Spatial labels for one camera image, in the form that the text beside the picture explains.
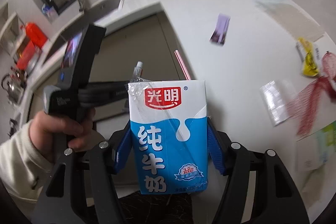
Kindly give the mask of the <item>person's left hand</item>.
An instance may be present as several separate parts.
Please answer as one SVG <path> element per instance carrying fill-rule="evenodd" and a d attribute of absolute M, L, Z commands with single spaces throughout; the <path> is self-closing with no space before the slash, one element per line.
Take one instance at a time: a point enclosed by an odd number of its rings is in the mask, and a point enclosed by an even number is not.
<path fill-rule="evenodd" d="M 78 123 L 68 117 L 56 117 L 40 111 L 30 123 L 31 143 L 49 162 L 55 161 L 54 141 L 57 134 L 72 136 L 68 147 L 81 151 L 88 146 L 91 139 L 95 113 L 95 109 L 90 109 L 84 121 Z"/>

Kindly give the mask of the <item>white left sleeve forearm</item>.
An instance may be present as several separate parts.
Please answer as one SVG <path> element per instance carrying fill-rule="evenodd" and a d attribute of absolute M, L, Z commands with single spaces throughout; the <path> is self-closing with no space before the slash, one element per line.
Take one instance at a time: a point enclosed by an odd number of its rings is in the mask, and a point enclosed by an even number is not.
<path fill-rule="evenodd" d="M 33 145 L 30 125 L 31 122 L 27 122 L 1 144 L 1 180 L 10 196 L 35 204 L 54 165 Z"/>

